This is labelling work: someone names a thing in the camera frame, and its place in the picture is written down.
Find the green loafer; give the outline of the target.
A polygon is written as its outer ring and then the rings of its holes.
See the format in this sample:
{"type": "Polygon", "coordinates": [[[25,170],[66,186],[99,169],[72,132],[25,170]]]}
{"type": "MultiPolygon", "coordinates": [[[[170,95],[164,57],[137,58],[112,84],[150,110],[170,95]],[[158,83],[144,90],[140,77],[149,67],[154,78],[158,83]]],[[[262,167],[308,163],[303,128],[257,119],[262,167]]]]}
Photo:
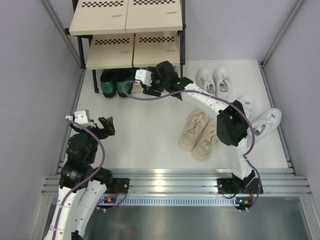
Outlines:
{"type": "Polygon", "coordinates": [[[127,92],[129,95],[132,92],[133,89],[133,83],[126,83],[134,80],[135,71],[132,68],[122,68],[117,72],[116,76],[116,88],[118,95],[121,98],[126,98],[127,95],[125,92],[127,92]]]}
{"type": "Polygon", "coordinates": [[[100,85],[105,98],[114,97],[117,93],[116,71],[113,69],[104,70],[100,76],[100,85]]]}

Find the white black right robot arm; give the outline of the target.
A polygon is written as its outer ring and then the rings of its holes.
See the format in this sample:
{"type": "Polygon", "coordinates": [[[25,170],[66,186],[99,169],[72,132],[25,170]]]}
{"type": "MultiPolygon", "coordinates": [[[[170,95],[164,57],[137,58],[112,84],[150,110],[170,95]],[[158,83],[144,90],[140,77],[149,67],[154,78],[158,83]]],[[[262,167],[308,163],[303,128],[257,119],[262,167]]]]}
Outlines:
{"type": "Polygon", "coordinates": [[[167,96],[198,107],[181,137],[184,151],[193,151],[197,158],[205,159],[217,142],[235,149],[231,177],[220,179],[220,194],[259,196],[263,192],[260,173],[248,160],[256,140],[254,136],[248,136],[253,132],[253,126],[241,101],[229,102],[210,94],[191,79],[180,77],[169,61],[138,70],[135,78],[141,81],[143,93],[150,95],[152,100],[165,98],[163,92],[166,92],[167,96]]]}

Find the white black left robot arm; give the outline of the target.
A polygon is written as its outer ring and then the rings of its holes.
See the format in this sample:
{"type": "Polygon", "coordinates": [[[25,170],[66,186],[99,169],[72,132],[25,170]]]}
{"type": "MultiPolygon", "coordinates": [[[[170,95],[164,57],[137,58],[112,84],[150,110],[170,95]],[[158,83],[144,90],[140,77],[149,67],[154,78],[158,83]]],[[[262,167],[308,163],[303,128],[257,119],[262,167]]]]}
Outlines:
{"type": "Polygon", "coordinates": [[[60,171],[58,197],[46,240],[81,240],[95,209],[102,203],[118,207],[126,199],[130,180],[115,178],[100,164],[93,168],[98,149],[102,159],[106,150],[102,140],[114,136],[113,117],[100,117],[99,127],[88,111],[78,111],[65,120],[76,132],[68,140],[67,160],[60,171]]]}

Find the black beige shoe shelf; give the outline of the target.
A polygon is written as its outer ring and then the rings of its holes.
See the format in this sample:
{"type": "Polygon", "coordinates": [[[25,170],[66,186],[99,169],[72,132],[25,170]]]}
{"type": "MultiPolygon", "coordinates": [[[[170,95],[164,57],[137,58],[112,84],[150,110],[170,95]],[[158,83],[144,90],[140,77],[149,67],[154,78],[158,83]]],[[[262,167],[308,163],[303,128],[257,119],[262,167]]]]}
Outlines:
{"type": "Polygon", "coordinates": [[[77,38],[80,67],[92,71],[95,93],[102,92],[97,70],[186,63],[184,0],[74,0],[72,8],[64,31],[77,38]]]}

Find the white grey sneaker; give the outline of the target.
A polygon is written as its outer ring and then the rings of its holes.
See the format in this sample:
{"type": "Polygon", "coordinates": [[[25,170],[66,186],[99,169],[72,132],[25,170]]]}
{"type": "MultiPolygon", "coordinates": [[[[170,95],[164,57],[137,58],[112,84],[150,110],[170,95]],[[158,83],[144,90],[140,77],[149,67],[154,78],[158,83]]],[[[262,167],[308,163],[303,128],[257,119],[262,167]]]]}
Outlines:
{"type": "Polygon", "coordinates": [[[197,73],[196,84],[207,93],[211,95],[216,94],[216,86],[213,77],[207,69],[203,68],[197,73]]]}
{"type": "Polygon", "coordinates": [[[226,68],[219,67],[213,75],[217,93],[228,93],[230,89],[230,76],[226,68]]]}

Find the beige lace sneaker left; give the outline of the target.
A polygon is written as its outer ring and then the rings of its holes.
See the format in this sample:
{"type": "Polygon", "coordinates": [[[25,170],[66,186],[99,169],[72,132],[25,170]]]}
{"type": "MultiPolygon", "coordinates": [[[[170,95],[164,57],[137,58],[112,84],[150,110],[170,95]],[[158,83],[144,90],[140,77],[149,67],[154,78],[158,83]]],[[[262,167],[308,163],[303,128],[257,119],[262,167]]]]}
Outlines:
{"type": "Polygon", "coordinates": [[[209,115],[200,109],[189,116],[180,139],[180,146],[183,151],[191,152],[195,148],[197,140],[207,126],[209,119],[209,115]]]}

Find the beige lace sneaker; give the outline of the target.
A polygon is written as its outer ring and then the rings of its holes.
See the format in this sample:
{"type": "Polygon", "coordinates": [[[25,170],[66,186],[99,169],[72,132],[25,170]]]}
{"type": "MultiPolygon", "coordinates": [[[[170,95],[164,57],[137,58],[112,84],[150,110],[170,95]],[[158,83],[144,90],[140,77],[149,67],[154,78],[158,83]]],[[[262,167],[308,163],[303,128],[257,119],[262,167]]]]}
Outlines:
{"type": "Polygon", "coordinates": [[[180,139],[180,146],[183,151],[191,152],[195,148],[197,140],[207,126],[209,119],[209,115],[200,109],[189,116],[180,139]]]}
{"type": "Polygon", "coordinates": [[[213,119],[204,128],[193,150],[193,157],[198,162],[205,161],[219,141],[217,122],[213,119]]]}

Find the white grey sneaker right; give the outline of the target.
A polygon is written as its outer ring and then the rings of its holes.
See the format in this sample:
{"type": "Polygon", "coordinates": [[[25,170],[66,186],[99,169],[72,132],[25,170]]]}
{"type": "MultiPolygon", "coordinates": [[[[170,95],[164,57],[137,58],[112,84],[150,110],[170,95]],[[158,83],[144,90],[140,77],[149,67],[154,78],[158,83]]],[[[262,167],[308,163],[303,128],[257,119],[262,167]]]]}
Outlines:
{"type": "Polygon", "coordinates": [[[230,76],[226,68],[219,67],[213,75],[217,93],[228,93],[230,89],[230,76]]]}

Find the beige lace sneaker right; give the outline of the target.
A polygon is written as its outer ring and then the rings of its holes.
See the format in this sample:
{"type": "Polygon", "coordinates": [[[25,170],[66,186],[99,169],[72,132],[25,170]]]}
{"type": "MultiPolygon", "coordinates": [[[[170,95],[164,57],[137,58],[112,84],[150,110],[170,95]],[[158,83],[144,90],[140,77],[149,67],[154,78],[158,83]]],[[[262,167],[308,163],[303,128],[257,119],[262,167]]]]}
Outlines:
{"type": "Polygon", "coordinates": [[[193,150],[193,157],[198,162],[205,161],[219,141],[217,122],[213,119],[204,128],[193,150]]]}

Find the white leather sneaker left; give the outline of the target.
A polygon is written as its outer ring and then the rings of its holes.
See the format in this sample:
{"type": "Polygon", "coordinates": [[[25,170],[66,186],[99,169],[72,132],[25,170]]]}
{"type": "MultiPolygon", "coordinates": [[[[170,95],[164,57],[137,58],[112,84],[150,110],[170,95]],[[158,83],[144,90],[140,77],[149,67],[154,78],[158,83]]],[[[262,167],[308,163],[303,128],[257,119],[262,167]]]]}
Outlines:
{"type": "Polygon", "coordinates": [[[255,98],[250,94],[245,94],[239,98],[239,102],[242,104],[247,119],[251,120],[256,108],[255,98]]]}

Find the white leather sneaker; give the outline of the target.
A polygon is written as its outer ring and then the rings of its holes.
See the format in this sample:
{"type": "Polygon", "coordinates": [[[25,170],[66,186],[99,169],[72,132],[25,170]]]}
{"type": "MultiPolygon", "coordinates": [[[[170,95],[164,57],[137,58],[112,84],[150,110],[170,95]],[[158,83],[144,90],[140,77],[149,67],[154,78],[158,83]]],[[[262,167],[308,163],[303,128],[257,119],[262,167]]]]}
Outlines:
{"type": "Polygon", "coordinates": [[[282,112],[277,108],[271,108],[265,111],[253,124],[253,131],[256,140],[272,134],[280,125],[282,112]]]}
{"type": "Polygon", "coordinates": [[[239,102],[242,104],[247,119],[251,120],[256,108],[255,98],[250,94],[245,94],[239,98],[239,102]]]}

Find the white leather sneaker right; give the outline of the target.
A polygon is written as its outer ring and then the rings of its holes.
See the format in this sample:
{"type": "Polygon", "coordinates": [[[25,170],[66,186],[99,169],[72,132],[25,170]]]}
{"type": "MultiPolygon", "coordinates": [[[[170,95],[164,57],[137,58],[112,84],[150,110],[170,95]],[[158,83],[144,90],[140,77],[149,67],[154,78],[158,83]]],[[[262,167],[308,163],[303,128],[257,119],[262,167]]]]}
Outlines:
{"type": "Polygon", "coordinates": [[[272,134],[280,125],[282,112],[277,108],[271,108],[265,111],[253,124],[253,131],[256,140],[272,134]]]}

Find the aluminium frame post left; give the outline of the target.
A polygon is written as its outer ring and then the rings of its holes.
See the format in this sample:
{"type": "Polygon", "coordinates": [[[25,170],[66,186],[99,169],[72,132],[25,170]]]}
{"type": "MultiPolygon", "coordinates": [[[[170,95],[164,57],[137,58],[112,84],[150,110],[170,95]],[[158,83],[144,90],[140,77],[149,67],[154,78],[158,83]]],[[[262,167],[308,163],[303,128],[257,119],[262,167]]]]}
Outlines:
{"type": "Polygon", "coordinates": [[[77,54],[77,51],[75,47],[73,46],[71,40],[68,38],[67,34],[65,33],[65,29],[63,27],[63,24],[57,15],[56,11],[54,10],[52,4],[49,0],[40,0],[39,1],[43,8],[45,9],[46,13],[48,14],[49,18],[51,19],[53,25],[55,26],[56,30],[58,31],[59,35],[61,36],[63,42],[65,43],[67,49],[71,53],[74,60],[80,64],[80,57],[77,54]]]}

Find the aluminium frame post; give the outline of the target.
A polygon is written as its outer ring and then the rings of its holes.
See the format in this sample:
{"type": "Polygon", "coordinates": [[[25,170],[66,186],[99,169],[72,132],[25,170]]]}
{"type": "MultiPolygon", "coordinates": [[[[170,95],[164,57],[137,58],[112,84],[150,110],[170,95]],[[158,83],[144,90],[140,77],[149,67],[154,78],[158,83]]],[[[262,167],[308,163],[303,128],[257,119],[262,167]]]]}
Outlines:
{"type": "Polygon", "coordinates": [[[290,11],[289,15],[285,19],[283,25],[281,26],[280,30],[278,31],[277,35],[275,36],[275,39],[273,40],[269,50],[267,51],[265,57],[263,58],[263,61],[260,62],[260,67],[264,69],[268,62],[270,61],[271,57],[275,53],[276,49],[279,47],[281,41],[285,37],[285,34],[295,21],[297,15],[302,10],[303,6],[305,5],[307,1],[306,0],[296,0],[295,4],[290,11]]]}
{"type": "Polygon", "coordinates": [[[74,60],[80,64],[80,57],[77,54],[77,51],[75,47],[73,46],[71,40],[68,38],[67,34],[65,33],[65,29],[63,27],[63,24],[57,15],[56,11],[54,10],[52,4],[49,0],[40,0],[39,1],[43,8],[45,9],[46,13],[48,14],[49,18],[51,19],[53,25],[55,26],[56,30],[58,31],[59,35],[61,36],[63,42],[65,43],[67,49],[71,53],[74,60]]]}

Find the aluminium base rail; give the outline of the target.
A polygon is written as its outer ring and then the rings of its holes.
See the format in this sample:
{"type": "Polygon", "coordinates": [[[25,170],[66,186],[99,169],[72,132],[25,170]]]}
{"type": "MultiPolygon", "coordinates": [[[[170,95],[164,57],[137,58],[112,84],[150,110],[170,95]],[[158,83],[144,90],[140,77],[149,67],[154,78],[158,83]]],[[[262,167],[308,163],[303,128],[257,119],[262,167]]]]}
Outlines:
{"type": "MultiPolygon", "coordinates": [[[[116,179],[124,179],[118,186],[126,192],[122,206],[197,206],[226,207],[236,210],[248,199],[248,192],[220,193],[221,179],[231,177],[230,169],[113,169],[116,179]]],[[[262,193],[267,197],[304,198],[312,191],[305,176],[297,176],[292,168],[259,169],[262,193]]]]}

